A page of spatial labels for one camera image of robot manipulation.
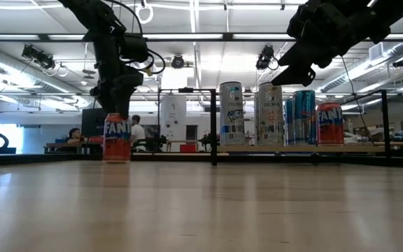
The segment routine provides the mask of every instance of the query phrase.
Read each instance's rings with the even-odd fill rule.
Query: red object
[[[324,103],[316,110],[318,145],[343,145],[344,126],[340,104]]]
[[[194,153],[196,152],[196,148],[194,144],[182,144],[180,145],[181,153]]]
[[[105,162],[128,162],[132,147],[130,135],[132,124],[123,120],[118,113],[109,113],[104,126],[104,158]]]

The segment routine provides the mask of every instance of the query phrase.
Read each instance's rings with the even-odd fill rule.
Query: spotlight
[[[171,65],[175,69],[182,69],[185,66],[185,60],[183,59],[183,56],[175,55]]]
[[[262,52],[259,54],[256,69],[257,70],[265,70],[270,66],[271,61],[274,58],[274,50],[272,45],[266,45]]]
[[[21,56],[39,64],[42,69],[51,70],[55,68],[54,56],[47,55],[43,51],[35,49],[33,45],[25,45]]]

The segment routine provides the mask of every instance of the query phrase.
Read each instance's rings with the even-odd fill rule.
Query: celsius can
[[[293,100],[285,101],[285,144],[293,145]]]
[[[119,113],[109,113],[104,126],[104,162],[130,161],[132,124]]]
[[[283,89],[271,83],[259,86],[260,145],[284,146]]]
[[[220,142],[222,145],[245,144],[242,84],[220,84]]]
[[[318,145],[343,145],[344,125],[340,104],[331,102],[318,105]]]
[[[255,145],[258,146],[260,144],[260,135],[259,135],[259,92],[255,93]]]
[[[315,91],[293,93],[293,120],[295,145],[316,144]]]

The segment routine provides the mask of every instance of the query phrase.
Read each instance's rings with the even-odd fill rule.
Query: fanta can
[[[109,113],[104,125],[104,158],[107,163],[130,161],[132,123],[122,119],[119,113]]]

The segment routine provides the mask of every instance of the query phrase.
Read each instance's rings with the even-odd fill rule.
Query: man in white shirt
[[[140,126],[139,121],[141,120],[141,117],[139,115],[133,115],[132,116],[132,136],[130,137],[130,141],[133,145],[133,143],[136,140],[142,140],[146,138],[146,133],[144,132],[144,128]],[[146,147],[144,146],[138,146],[136,147],[137,150],[141,151],[146,151]]]

